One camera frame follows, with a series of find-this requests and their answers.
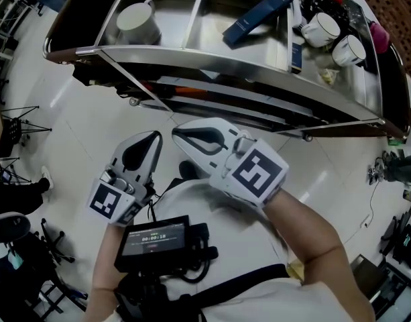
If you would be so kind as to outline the black office chair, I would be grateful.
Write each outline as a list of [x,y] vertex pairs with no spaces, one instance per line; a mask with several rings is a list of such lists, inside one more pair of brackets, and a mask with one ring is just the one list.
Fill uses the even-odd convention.
[[404,262],[411,270],[411,224],[409,224],[411,214],[405,212],[401,218],[392,218],[390,224],[393,229],[388,236],[383,235],[381,241],[385,243],[384,248],[379,252],[386,257],[390,252],[393,254],[392,258],[401,264]]

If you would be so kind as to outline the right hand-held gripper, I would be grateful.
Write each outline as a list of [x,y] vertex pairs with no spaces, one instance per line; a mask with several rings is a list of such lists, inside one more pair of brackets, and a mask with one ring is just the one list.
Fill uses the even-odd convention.
[[213,188],[263,209],[281,189],[289,165],[264,140],[237,138],[239,133],[227,120],[212,117],[180,124],[172,139],[211,176]]

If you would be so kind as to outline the person's black trousers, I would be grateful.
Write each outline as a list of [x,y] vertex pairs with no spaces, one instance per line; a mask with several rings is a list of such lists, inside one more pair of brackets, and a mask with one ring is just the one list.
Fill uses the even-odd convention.
[[178,186],[183,182],[184,181],[181,178],[174,178],[160,196],[164,195],[166,192],[170,191],[171,189],[173,189],[174,187]]

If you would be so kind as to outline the yellow-green crumpled packet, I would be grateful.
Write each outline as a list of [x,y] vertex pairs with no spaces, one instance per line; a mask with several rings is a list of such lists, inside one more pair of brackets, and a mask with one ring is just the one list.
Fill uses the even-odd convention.
[[333,68],[319,68],[318,74],[326,84],[333,86],[336,82],[339,71]]

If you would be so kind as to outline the black plastic bag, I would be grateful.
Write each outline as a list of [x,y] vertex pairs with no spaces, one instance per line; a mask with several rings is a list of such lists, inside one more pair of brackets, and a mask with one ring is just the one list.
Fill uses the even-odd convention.
[[349,23],[347,8],[331,0],[301,0],[302,16],[310,21],[317,13],[330,15],[338,23]]

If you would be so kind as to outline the small dark blue box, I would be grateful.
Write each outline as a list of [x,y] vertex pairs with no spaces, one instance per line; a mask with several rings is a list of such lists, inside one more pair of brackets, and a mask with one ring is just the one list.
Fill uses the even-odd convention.
[[289,71],[293,74],[300,74],[302,72],[302,44],[292,42],[291,50]]

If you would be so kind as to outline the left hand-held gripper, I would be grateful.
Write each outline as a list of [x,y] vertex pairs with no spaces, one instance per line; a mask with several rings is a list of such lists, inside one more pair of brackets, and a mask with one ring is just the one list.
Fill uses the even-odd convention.
[[125,227],[154,195],[152,174],[162,151],[158,131],[135,134],[121,142],[111,164],[93,181],[86,207],[107,223]]

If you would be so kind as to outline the white tube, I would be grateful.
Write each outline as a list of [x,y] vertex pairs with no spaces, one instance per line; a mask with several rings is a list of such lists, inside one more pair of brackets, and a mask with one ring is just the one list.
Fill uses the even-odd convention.
[[302,28],[307,24],[306,19],[302,16],[300,8],[300,0],[292,1],[292,27],[294,30],[301,32]]

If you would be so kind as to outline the person's white shirt torso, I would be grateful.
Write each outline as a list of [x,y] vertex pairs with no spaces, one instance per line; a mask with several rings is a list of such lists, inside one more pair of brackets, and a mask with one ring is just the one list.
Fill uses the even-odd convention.
[[[165,280],[170,299],[198,294],[269,265],[286,267],[293,252],[263,209],[251,209],[200,180],[168,191],[157,205],[160,219],[188,215],[206,223],[219,256],[197,284]],[[374,322],[344,252],[328,264],[304,270],[304,282],[273,278],[224,303],[203,309],[207,322]]]

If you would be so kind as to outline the white mug with dark rim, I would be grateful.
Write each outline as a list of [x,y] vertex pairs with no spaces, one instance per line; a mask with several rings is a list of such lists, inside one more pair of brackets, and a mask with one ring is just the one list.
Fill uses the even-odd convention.
[[310,46],[321,48],[336,40],[341,29],[330,15],[319,12],[302,27],[301,34]]
[[352,66],[364,61],[366,52],[358,38],[347,35],[334,47],[332,58],[335,64],[340,67]]

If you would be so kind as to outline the orange box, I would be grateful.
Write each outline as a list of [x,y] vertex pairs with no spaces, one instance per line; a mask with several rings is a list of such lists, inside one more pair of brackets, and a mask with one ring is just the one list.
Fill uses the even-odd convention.
[[179,95],[181,97],[190,97],[195,99],[203,99],[208,94],[207,90],[195,89],[191,87],[175,86],[174,91],[176,95]]

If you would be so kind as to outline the pink cloth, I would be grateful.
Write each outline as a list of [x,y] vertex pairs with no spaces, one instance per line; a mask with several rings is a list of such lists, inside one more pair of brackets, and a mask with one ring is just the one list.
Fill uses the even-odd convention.
[[383,54],[388,51],[390,46],[389,33],[378,23],[372,21],[369,26],[373,45],[377,54]]

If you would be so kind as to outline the stainless steel shelf cart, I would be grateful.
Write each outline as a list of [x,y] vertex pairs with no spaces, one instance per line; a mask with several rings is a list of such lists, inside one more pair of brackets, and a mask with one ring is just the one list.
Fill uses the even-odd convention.
[[[223,32],[262,0],[152,0],[162,33],[153,45],[126,43],[116,20],[145,0],[67,0],[44,41],[44,57],[74,66],[85,85],[113,87],[134,105],[231,121],[306,140],[387,137],[405,140],[411,108],[403,63],[389,47],[377,54],[361,6],[343,0],[349,23],[341,36],[313,48],[292,27],[292,6],[271,16],[237,46]],[[340,67],[332,58],[345,36],[358,38],[366,59]],[[291,43],[302,44],[302,72],[289,71]],[[333,86],[319,68],[339,71]],[[219,72],[211,80],[200,69]],[[207,90],[203,99],[174,88]]]

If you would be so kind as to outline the person's black shoe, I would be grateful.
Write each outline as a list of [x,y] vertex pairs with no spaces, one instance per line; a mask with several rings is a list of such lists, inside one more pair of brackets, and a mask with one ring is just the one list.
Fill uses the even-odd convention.
[[178,169],[183,180],[198,180],[200,178],[196,166],[188,160],[182,161]]

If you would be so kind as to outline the black chest monitor screen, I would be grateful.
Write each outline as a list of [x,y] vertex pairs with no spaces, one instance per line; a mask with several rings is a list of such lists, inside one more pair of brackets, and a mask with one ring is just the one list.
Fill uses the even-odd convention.
[[126,228],[115,259],[120,272],[167,272],[187,262],[187,215]]

